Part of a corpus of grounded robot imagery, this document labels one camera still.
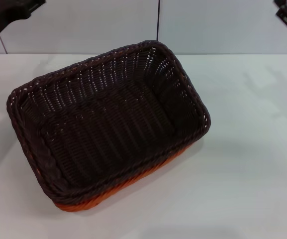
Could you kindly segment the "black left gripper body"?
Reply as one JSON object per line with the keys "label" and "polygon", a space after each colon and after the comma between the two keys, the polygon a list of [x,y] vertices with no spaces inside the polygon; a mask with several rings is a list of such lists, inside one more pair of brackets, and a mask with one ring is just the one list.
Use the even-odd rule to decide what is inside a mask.
{"label": "black left gripper body", "polygon": [[0,0],[0,33],[12,22],[31,16],[30,0]]}

